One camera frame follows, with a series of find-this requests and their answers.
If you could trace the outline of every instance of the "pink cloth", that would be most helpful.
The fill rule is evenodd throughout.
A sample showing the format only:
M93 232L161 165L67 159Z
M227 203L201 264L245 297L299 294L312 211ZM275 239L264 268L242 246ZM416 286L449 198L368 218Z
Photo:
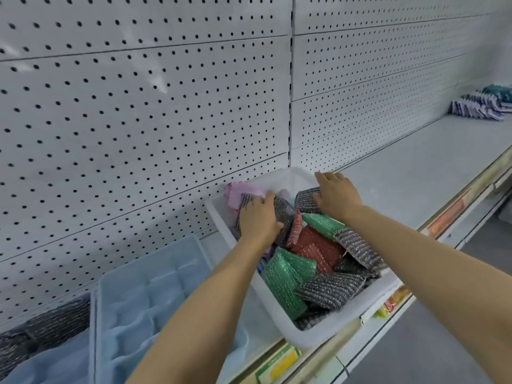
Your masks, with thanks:
M224 189L224 196L228 199L227 204L231 209L238 210L242 202L242 194L253 194L265 198L265 192L261 191L247 182L231 182Z

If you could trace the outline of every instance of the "pegboard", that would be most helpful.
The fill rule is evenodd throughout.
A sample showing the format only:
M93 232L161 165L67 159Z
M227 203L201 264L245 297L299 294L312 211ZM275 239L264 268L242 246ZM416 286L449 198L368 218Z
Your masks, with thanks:
M290 39L0 63L0 258L288 150Z
M291 150L291 165L332 171L441 118L455 88L411 101L384 115Z
M295 0L296 35L475 16L489 0Z
M214 231L204 206L207 198L223 191L226 183L283 167L288 167L287 153L3 261L0 323L68 296L163 245Z
M467 57L462 55L293 101L291 148L388 112L393 115L410 101L455 86Z
M292 0L2 0L0 60L289 35Z
M467 53L482 17L296 36L298 100Z

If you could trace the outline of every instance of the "light blue plastic tray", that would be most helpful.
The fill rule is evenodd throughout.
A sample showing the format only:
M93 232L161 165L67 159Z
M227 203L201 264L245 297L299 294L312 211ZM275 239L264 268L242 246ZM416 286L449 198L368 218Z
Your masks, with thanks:
M89 330L22 362L2 384L87 384Z
M167 320L210 273L195 237L184 238L116 268L99 280L94 303L94 382L123 384ZM217 383L245 359L248 336L238 325Z

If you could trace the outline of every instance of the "white plastic basket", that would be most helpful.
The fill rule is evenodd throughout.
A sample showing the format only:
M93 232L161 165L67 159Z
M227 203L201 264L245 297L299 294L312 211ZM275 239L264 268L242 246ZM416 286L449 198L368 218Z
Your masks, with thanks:
M249 182L258 186L261 190L273 190L276 193L286 188L293 197L298 191L318 186L314 175L298 167L282 168L249 180ZM234 225L235 216L233 210L228 207L224 194L219 193L208 199L206 208L227 244L230 248L233 248L237 240L233 237L228 226ZM351 320L363 314L376 301L389 293L397 285L397 282L398 278L393 272L386 272L379 280L347 303L339 312L331 313L312 329L305 331L295 327L257 272L254 273L251 285L286 341L299 349L308 349L328 340Z

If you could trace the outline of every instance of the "floor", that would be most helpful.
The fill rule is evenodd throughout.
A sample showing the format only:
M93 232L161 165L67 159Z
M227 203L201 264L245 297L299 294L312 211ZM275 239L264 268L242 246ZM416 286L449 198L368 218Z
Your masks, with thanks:
M512 274L512 225L491 218L462 251ZM492 383L418 301L349 374L345 384Z

